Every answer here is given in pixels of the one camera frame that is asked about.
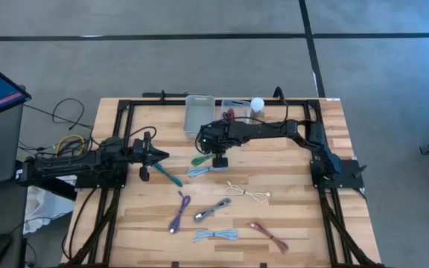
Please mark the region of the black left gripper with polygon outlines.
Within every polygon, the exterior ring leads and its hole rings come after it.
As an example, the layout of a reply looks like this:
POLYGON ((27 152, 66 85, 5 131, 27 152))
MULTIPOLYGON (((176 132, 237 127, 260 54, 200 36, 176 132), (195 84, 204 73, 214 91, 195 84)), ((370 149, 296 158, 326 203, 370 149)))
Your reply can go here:
POLYGON ((151 146, 151 134, 146 131, 142 139, 136 138, 133 142, 133 155, 135 156, 135 162, 141 163, 142 166, 139 168, 139 177, 142 181, 148 182, 150 174, 148 172, 148 158, 151 153, 153 159, 151 160, 151 165, 156 165, 160 161, 169 157, 169 153, 156 149, 151 146))

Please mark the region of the frosted plastic bin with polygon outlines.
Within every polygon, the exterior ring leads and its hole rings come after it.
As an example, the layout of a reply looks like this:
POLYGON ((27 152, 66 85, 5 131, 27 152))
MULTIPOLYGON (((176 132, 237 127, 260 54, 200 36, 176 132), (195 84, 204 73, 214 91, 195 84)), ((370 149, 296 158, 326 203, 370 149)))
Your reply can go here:
POLYGON ((183 130, 188 136, 198 134, 200 127, 215 119, 215 98, 211 95, 188 95, 185 98, 183 130))

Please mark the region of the clear plastic bin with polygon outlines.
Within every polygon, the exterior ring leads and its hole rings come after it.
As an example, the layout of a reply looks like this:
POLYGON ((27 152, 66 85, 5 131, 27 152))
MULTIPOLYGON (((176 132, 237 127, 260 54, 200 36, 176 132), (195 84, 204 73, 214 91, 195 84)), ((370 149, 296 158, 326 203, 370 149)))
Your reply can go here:
POLYGON ((222 100, 220 108, 220 119, 225 121, 250 121, 250 102, 245 100, 222 100))

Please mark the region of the white light bulb on base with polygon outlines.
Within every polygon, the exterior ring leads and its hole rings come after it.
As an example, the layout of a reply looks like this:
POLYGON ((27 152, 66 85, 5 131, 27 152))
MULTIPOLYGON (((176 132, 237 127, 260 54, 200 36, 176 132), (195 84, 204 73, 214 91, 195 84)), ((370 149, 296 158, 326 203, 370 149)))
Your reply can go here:
POLYGON ((253 98, 250 102, 251 119, 262 119, 264 117, 264 100, 262 98, 253 98))

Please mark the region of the white plastic bag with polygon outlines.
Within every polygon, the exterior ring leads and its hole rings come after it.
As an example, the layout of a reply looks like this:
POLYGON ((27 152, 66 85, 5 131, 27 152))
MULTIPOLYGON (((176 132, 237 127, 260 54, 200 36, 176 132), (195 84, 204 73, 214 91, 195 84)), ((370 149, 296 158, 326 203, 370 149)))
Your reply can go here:
POLYGON ((74 201, 35 186, 29 186, 25 205, 23 234, 35 233, 52 220, 72 212, 74 201))

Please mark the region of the grey desk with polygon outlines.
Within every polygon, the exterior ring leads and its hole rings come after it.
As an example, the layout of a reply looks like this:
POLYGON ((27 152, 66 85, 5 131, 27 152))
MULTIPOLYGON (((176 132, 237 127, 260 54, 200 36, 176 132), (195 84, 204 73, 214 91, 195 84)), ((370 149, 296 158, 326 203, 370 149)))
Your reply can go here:
POLYGON ((0 112, 0 183, 14 177, 23 105, 0 112))

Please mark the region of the black aluminium table frame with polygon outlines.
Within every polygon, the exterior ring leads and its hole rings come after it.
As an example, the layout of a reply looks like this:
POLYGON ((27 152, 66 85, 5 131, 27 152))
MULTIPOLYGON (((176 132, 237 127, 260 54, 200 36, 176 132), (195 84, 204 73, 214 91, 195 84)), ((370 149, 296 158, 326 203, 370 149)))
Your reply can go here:
POLYGON ((380 263, 366 200, 348 188, 321 194, 311 153, 287 139, 251 141, 229 151, 225 171, 189 177, 197 152, 182 126, 185 100, 104 98, 95 137, 157 131, 169 153, 162 171, 128 171, 115 219, 86 264, 133 267, 355 267, 380 263))

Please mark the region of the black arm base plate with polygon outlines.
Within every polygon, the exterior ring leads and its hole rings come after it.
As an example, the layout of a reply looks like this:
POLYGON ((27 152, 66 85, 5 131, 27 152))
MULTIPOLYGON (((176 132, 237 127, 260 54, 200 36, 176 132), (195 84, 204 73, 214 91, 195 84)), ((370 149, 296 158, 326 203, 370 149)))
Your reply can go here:
POLYGON ((362 173, 366 165, 360 166, 357 160, 340 160, 340 173, 328 175, 320 160, 310 163, 311 176, 315 188, 355 188, 364 187, 362 173))
POLYGON ((80 173, 77 175, 76 188, 120 189, 126 185, 126 174, 80 173))

